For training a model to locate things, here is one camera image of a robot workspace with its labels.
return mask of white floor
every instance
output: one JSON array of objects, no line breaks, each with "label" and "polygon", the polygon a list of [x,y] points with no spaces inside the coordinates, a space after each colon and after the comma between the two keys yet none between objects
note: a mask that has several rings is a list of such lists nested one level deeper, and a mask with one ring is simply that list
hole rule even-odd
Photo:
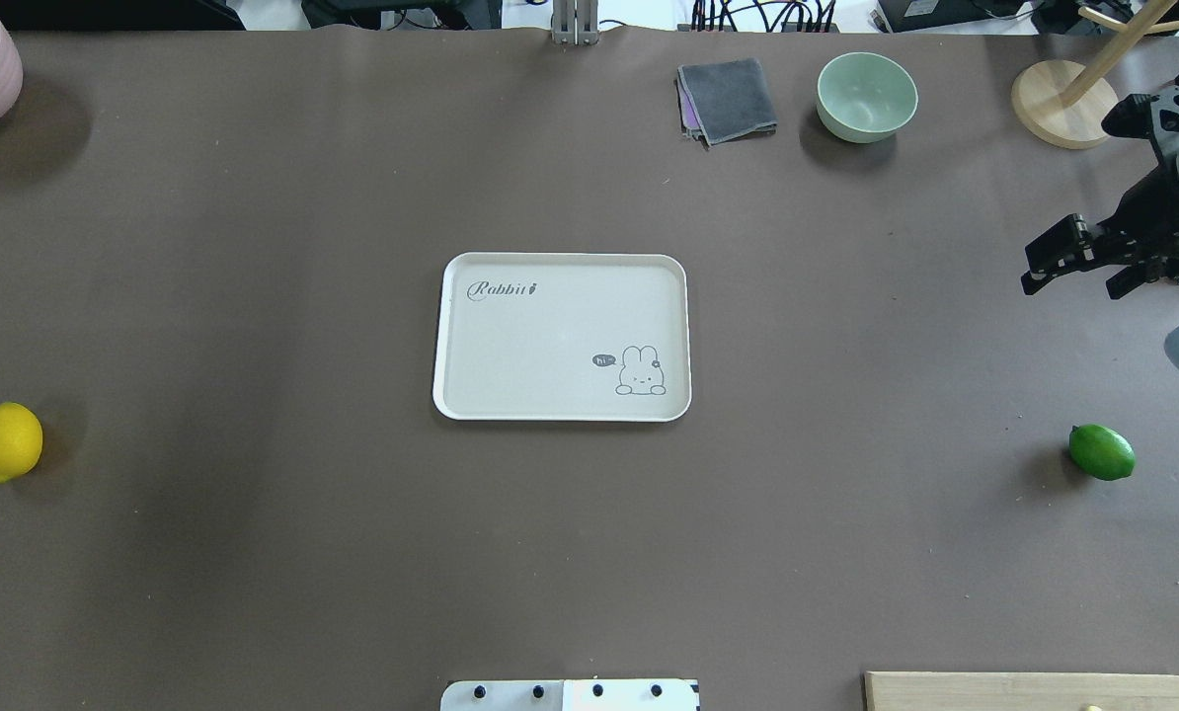
[{"label": "white floor", "polygon": [[[299,0],[228,0],[237,9],[246,28],[309,28]],[[692,0],[599,0],[599,19],[613,19],[639,27],[677,28],[690,22]],[[875,0],[837,0],[835,21],[839,32],[877,32],[870,20]],[[750,8],[747,0],[735,0],[731,8]],[[529,5],[526,0],[502,0],[503,27],[549,27],[552,1]],[[773,20],[776,6],[766,6],[766,18]],[[760,32],[763,24],[756,12],[736,13],[739,31]],[[933,27],[942,34],[1036,34],[1029,18],[981,20],[956,26]]]}]

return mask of cartoon bunny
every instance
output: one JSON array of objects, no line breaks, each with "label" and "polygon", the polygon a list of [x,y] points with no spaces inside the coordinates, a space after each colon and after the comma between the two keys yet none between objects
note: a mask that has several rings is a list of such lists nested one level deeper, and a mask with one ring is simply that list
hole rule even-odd
[{"label": "cartoon bunny", "polygon": [[665,395],[665,370],[660,356],[650,345],[630,345],[620,356],[620,384],[617,395]]}]

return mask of wooden stand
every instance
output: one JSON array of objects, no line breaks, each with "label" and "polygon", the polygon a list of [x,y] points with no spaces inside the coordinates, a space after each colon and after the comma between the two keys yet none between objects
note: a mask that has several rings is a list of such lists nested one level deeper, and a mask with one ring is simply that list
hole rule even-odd
[{"label": "wooden stand", "polygon": [[1107,140],[1104,117],[1117,104],[1117,93],[1104,77],[1124,53],[1139,44],[1145,34],[1172,32],[1179,20],[1155,24],[1172,8],[1175,0],[1148,0],[1129,24],[1117,21],[1095,9],[1081,14],[1118,32],[1091,66],[1049,59],[1033,64],[1010,87],[1010,105],[1019,120],[1033,136],[1060,149],[1094,149]]}]

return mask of white plate with screw holes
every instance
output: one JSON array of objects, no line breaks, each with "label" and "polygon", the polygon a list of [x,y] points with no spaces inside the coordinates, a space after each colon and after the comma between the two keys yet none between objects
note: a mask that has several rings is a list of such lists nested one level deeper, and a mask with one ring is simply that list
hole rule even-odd
[{"label": "white plate with screw holes", "polygon": [[693,679],[475,680],[454,683],[441,711],[698,711]]},{"label": "white plate with screw holes", "polygon": [[680,417],[690,408],[685,270],[663,255],[454,257],[432,399],[455,420]]}]

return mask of folded towel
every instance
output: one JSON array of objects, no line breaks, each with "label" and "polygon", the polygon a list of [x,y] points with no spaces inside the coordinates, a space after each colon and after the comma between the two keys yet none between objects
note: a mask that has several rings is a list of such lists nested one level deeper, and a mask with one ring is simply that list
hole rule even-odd
[{"label": "folded towel", "polygon": [[698,131],[690,131],[689,126],[689,133],[702,133],[709,145],[778,127],[759,59],[684,64],[677,75],[679,103],[689,99],[698,120]]}]

